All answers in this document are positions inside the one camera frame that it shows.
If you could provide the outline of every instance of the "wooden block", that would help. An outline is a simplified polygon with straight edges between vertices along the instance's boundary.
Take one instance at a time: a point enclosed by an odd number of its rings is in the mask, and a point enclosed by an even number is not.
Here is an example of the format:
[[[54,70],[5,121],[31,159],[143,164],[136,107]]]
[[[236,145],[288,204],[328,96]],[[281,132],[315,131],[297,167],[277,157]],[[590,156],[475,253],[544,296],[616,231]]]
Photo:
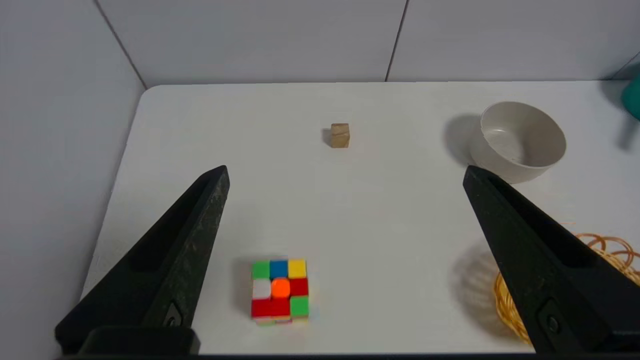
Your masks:
[[[331,124],[331,147],[349,147],[349,124]]]

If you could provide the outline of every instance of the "white table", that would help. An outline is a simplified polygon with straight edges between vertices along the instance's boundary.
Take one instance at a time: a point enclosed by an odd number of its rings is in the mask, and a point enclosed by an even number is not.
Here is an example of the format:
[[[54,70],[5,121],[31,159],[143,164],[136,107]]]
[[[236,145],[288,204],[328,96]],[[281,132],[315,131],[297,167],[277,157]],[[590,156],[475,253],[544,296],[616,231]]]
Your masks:
[[[201,353],[530,351],[495,316],[495,262],[463,191],[469,122],[498,101],[547,112],[564,159],[516,185],[571,231],[640,247],[640,145],[625,83],[157,86],[143,95],[84,292],[202,173],[231,189],[193,328]],[[351,147],[323,131],[348,122]],[[306,258],[308,324],[257,327],[250,264]]]

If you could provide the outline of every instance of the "teal object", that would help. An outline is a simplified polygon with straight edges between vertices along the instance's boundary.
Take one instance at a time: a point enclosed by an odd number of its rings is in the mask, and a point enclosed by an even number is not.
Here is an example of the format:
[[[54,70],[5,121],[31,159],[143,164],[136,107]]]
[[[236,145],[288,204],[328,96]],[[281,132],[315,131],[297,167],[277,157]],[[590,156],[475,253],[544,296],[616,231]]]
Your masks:
[[[636,77],[622,91],[622,105],[637,120],[640,120],[640,76]]]

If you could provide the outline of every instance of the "white wall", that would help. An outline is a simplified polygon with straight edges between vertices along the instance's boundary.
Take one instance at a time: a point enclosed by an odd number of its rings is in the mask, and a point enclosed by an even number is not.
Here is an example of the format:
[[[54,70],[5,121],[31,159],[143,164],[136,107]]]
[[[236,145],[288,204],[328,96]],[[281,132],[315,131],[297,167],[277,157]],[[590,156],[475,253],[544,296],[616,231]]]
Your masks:
[[[411,0],[389,81],[609,79],[638,34],[638,0]]]
[[[51,359],[143,88],[91,1],[0,2],[0,351]]]
[[[148,85],[383,81],[405,5],[99,1]],[[638,0],[410,0],[389,81],[631,78],[639,33]]]
[[[149,86],[384,81],[404,0],[100,1]]]

